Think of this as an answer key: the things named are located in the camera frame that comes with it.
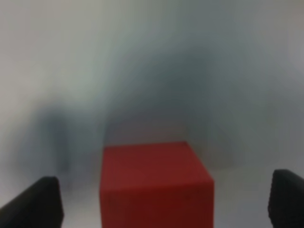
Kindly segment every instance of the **red box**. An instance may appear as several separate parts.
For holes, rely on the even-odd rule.
[[[103,228],[212,228],[214,181],[186,142],[106,147]]]

